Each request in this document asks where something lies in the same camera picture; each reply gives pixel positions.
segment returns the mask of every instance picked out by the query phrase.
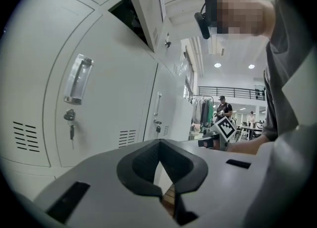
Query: ceiling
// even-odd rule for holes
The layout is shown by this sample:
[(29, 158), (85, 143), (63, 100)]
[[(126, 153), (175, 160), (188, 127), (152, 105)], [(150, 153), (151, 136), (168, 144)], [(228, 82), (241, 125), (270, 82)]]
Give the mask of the ceiling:
[[(205, 0), (165, 0), (166, 14), (178, 32), (180, 39), (201, 36), (194, 19), (194, 14), (199, 12)], [(198, 72), (200, 77), (204, 72), (219, 73), (220, 70), (228, 74), (248, 74), (253, 77), (262, 77), (266, 64), (265, 46), (268, 39), (263, 37), (250, 37), (244, 40), (235, 40), (225, 47), (224, 56), (209, 55), (207, 41), (199, 38), (195, 59), (202, 62), (203, 69)], [(221, 68), (215, 68), (216, 62), (221, 63)], [(256, 67), (249, 70), (249, 64)]]

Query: gray t-shirt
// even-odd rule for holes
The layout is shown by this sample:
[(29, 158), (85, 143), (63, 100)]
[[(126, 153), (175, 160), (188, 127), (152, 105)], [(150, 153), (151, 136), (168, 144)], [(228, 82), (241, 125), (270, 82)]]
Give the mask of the gray t-shirt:
[(275, 0), (272, 3), (276, 12), (276, 23), (271, 40), (266, 46), (267, 67), (264, 71), (264, 83), (267, 111), (262, 132), (270, 141), (298, 125), (282, 87), (313, 47), (307, 26), (291, 0)]

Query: air vent grille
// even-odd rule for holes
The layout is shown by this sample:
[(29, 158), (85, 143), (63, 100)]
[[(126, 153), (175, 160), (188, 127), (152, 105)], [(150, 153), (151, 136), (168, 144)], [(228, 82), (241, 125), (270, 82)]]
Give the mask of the air vent grille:
[(175, 74), (177, 75), (177, 66), (176, 66), (176, 64), (174, 64), (173, 70), (174, 70)]
[(168, 131), (169, 131), (169, 126), (165, 126), (165, 127), (164, 127), (163, 136), (168, 135)]
[(13, 134), (18, 149), (40, 152), (36, 127), (14, 121)]
[(120, 131), (119, 148), (122, 148), (129, 144), (134, 143), (136, 138), (135, 134), (136, 134), (135, 130)]
[(154, 38), (154, 42), (155, 42), (155, 45), (156, 45), (158, 43), (158, 39), (159, 39), (158, 31), (157, 31), (156, 28), (155, 28), (155, 30), (153, 32), (153, 38)]

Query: black railing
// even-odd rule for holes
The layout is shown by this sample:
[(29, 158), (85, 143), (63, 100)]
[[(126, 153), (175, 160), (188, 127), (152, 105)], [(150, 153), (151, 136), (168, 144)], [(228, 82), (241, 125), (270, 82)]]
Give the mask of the black railing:
[(211, 86), (198, 86), (200, 96), (221, 96), (245, 98), (245, 99), (257, 99), (265, 101), (265, 91), (242, 89), (242, 88), (230, 88), (230, 87), (211, 87)]

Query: key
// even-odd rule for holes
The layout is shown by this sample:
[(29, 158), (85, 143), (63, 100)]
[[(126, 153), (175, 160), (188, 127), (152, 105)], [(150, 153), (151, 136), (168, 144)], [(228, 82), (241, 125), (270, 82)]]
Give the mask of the key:
[(160, 133), (160, 126), (157, 126), (157, 138), (159, 136), (159, 133)]
[(70, 125), (70, 140), (71, 140), (73, 149), (74, 149), (74, 134), (75, 134), (75, 126)]

